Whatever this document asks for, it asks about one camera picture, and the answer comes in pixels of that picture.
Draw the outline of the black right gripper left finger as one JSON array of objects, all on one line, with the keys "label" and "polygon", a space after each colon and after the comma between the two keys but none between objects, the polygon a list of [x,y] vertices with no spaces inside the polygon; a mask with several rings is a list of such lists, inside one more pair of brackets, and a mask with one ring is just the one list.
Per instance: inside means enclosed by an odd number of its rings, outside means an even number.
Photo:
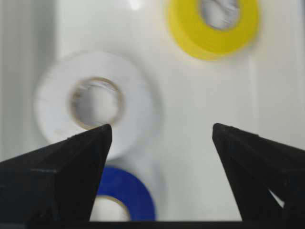
[{"label": "black right gripper left finger", "polygon": [[87,223],[112,143],[109,124],[0,164],[0,226],[59,228]]}]

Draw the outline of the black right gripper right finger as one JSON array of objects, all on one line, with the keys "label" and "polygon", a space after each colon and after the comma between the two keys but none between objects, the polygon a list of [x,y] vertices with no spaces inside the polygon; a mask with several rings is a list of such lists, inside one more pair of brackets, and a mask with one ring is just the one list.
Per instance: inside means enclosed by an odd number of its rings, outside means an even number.
[{"label": "black right gripper right finger", "polygon": [[305,152],[221,123],[213,143],[243,223],[305,227]]}]

